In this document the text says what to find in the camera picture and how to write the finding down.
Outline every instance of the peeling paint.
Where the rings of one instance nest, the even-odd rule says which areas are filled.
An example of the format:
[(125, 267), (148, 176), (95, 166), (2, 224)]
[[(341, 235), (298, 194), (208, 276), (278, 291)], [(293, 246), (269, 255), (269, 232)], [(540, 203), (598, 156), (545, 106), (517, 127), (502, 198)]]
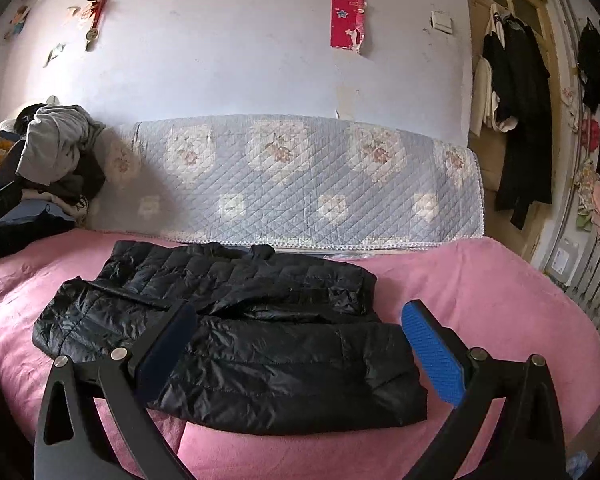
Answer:
[(351, 49), (355, 51), (356, 54), (360, 54), (360, 46), (362, 46), (362, 40), (365, 39), (364, 34), (360, 34), (357, 29), (346, 30), (345, 33), (351, 38)]
[(355, 102), (358, 91), (349, 86), (336, 86), (336, 116), (344, 121), (355, 121)]
[(43, 68), (48, 66), (52, 59), (60, 56), (65, 46), (65, 43), (58, 43), (55, 47), (53, 47), (51, 51), (49, 51), (48, 56), (46, 56), (46, 62), (44, 63)]

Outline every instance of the pile of clothes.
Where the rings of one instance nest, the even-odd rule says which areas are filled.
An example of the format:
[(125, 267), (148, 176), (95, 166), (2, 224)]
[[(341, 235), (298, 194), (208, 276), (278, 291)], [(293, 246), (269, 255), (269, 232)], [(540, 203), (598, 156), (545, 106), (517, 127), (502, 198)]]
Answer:
[(77, 105), (32, 105), (0, 124), (0, 257), (84, 222), (105, 181), (93, 155), (103, 129)]

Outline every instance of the quilted blanket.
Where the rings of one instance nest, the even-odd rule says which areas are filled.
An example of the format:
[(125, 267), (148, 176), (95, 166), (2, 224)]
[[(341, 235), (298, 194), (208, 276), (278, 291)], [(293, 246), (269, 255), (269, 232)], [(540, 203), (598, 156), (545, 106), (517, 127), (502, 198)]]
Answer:
[(89, 227), (179, 242), (384, 250), (484, 233), (475, 155), (418, 134), (300, 116), (104, 130)]

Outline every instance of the white wall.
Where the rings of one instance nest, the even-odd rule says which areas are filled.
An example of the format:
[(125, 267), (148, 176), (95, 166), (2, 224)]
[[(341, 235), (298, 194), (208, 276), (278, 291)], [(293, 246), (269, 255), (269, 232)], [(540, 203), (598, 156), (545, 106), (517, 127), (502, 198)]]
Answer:
[[(598, 26), (598, 20), (600, 19), (599, 14), (596, 12), (593, 5), (589, 0), (570, 0), (573, 12), (576, 15), (578, 21), (578, 37), (582, 29), (587, 24), (587, 18)], [(548, 0), (547, 8), (549, 16), (552, 22), (554, 30), (554, 37), (556, 42), (556, 51), (558, 57), (558, 69), (560, 71), (560, 87), (568, 88), (572, 86), (571, 79), (571, 66), (573, 66), (573, 54), (568, 54), (567, 49), (570, 48), (567, 31), (562, 22), (563, 17), (557, 5), (557, 0)], [(566, 122), (566, 110), (562, 108), (562, 123), (560, 125), (560, 152), (558, 156), (557, 167), (555, 168), (555, 179), (554, 179), (554, 193), (553, 193), (553, 205), (551, 215), (544, 224), (536, 252), (531, 261), (531, 264), (537, 268), (542, 267), (542, 264), (546, 258), (550, 255), (550, 243), (554, 236), (555, 230), (559, 227), (560, 221), (560, 210), (562, 204), (566, 198), (566, 194), (569, 189), (568, 178), (571, 177), (571, 168), (569, 165), (570, 151), (574, 150), (574, 135), (571, 133), (570, 128)], [(597, 152), (593, 154), (592, 158), (596, 160)], [(578, 257), (582, 255), (582, 250), (589, 237), (589, 233), (576, 229), (575, 221), (578, 209), (578, 197), (574, 197), (573, 205), (571, 206), (568, 222), (564, 231), (563, 236), (560, 238), (567, 238), (571, 242), (576, 242), (579, 245)]]
[[(63, 25), (87, 0), (41, 0), (19, 37), (0, 20), (0, 120), (57, 95), (109, 124), (206, 114), (341, 117), (466, 145), (467, 0), (367, 0), (366, 54), (330, 47), (331, 0), (110, 0), (94, 52)], [(455, 34), (432, 30), (449, 13)], [(66, 43), (47, 68), (49, 50)]]

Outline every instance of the pink bedsheet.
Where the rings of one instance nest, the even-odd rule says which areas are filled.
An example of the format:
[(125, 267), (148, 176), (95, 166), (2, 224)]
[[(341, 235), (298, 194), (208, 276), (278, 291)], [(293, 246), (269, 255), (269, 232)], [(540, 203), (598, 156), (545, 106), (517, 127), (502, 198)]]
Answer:
[[(17, 423), (33, 437), (51, 359), (31, 343), (31, 327), (64, 280), (96, 277), (125, 235), (74, 230), (0, 260), (0, 383)], [(150, 240), (165, 246), (169, 242)], [(546, 277), (490, 238), (423, 253), (360, 260), (376, 276), (375, 309), (399, 322), (420, 298), (442, 325), (494, 357), (546, 357), (567, 441), (600, 403), (600, 340), (592, 323)], [(160, 430), (199, 480), (397, 480), (416, 462), (450, 411), (429, 389), (428, 420), (406, 428), (312, 436), (224, 433), (153, 413)], [(461, 472), (477, 465), (501, 408), (494, 403)], [(123, 465), (136, 471), (108, 413), (107, 433)]]

